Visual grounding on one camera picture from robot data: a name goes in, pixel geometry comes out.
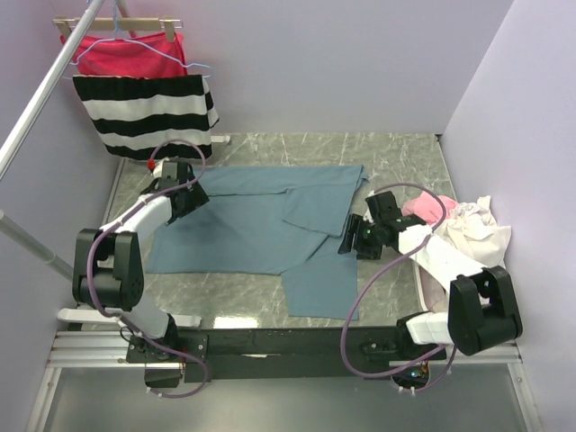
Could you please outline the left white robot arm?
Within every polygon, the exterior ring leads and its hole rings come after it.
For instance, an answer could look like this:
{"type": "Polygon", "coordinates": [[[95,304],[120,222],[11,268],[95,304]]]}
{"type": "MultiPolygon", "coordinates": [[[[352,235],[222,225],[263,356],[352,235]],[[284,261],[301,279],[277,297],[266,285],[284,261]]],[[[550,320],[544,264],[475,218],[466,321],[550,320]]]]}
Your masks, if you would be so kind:
{"type": "Polygon", "coordinates": [[[163,160],[152,173],[151,183],[121,216],[77,235],[72,294],[76,302],[148,339],[148,351],[167,362],[180,349],[176,321],[145,298],[140,243],[199,209],[209,197],[186,161],[163,160]]]}

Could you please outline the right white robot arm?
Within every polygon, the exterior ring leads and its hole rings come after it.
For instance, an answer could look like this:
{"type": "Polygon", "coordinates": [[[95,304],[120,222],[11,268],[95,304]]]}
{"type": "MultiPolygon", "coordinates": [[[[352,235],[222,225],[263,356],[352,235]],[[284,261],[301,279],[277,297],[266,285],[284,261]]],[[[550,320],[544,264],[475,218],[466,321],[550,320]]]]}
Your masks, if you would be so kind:
{"type": "Polygon", "coordinates": [[[377,260],[392,248],[428,272],[448,297],[445,312],[401,319],[395,348],[414,359],[428,345],[453,345],[467,356],[519,338],[523,333],[509,272],[488,267],[450,245],[419,216],[404,215],[393,193],[366,198],[368,213],[348,216],[339,253],[377,260]]]}

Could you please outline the blue t shirt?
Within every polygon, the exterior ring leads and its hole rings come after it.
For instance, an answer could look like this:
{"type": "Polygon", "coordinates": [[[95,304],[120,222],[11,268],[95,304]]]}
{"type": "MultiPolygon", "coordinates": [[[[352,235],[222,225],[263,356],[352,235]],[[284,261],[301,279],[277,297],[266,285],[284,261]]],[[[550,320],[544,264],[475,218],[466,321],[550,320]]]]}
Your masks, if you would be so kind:
{"type": "Polygon", "coordinates": [[[278,275],[294,317],[355,319],[356,257],[339,254],[363,166],[221,166],[207,204],[156,231],[150,274],[278,275]]]}

